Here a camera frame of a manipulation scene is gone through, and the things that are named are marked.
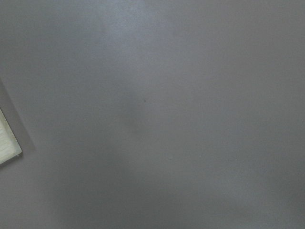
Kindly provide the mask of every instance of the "white object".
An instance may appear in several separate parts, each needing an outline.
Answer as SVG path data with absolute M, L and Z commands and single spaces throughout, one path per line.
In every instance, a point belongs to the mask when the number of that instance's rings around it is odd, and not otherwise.
M 21 148 L 0 109 L 0 164 L 21 153 Z

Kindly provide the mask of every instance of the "gray background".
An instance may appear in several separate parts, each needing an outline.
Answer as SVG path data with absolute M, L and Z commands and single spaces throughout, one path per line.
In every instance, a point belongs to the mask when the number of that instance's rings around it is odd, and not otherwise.
M 2 0 L 1 229 L 304 229 L 304 0 Z

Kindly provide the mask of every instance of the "brushed metal surface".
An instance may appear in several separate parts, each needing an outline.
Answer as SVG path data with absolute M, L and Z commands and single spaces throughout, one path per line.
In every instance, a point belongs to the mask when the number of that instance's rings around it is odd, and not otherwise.
M 3 0 L 1 229 L 304 229 L 303 0 Z

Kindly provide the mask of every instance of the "gray table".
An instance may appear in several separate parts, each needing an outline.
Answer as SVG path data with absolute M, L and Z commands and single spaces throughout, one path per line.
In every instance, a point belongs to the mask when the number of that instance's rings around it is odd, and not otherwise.
M 304 229 L 305 1 L 4 0 L 1 229 Z

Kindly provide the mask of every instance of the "gray surface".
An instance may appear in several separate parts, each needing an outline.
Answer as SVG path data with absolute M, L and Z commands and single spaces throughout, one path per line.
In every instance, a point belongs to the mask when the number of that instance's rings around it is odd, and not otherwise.
M 304 11 L 1 1 L 0 228 L 304 229 Z

